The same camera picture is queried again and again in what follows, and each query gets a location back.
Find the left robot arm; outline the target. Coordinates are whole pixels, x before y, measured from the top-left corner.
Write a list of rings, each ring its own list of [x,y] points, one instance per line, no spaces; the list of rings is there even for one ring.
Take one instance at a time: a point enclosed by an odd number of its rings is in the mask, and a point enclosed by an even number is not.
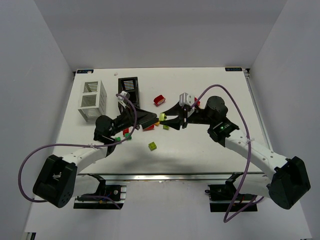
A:
[[[115,119],[106,115],[95,121],[94,141],[103,147],[82,147],[64,156],[50,155],[33,186],[33,193],[57,208],[64,207],[73,197],[85,200],[108,196],[106,181],[96,174],[80,175],[95,162],[108,157],[116,148],[114,136],[127,128],[148,128],[158,121],[155,113],[136,107],[126,107]]]

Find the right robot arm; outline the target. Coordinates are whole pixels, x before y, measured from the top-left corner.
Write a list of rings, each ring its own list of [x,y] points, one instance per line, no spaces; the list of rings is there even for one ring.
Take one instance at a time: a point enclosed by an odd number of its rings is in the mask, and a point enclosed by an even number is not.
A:
[[[192,107],[190,95],[159,115],[162,125],[179,130],[188,124],[208,125],[210,138],[258,167],[263,176],[246,177],[241,194],[258,195],[273,200],[279,207],[289,210],[310,188],[306,165],[295,156],[280,155],[255,140],[249,139],[240,128],[227,118],[228,108],[219,96],[211,96],[203,109]]]

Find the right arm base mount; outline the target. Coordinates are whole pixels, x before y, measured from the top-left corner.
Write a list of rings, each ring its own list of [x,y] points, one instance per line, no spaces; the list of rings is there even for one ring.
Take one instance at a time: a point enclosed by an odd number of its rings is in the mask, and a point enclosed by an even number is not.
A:
[[[241,179],[242,173],[233,173],[223,184],[210,184],[204,191],[209,197],[211,213],[225,213],[233,199],[237,188],[233,185],[235,180]],[[252,200],[252,194],[239,193],[232,207],[231,213],[235,213]]]

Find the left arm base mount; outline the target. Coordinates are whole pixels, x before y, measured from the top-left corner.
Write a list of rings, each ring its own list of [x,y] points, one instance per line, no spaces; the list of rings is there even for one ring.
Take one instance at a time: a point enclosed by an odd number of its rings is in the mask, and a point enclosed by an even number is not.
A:
[[[78,175],[73,191],[74,209],[121,210],[127,195],[123,182],[109,181],[100,175]]]

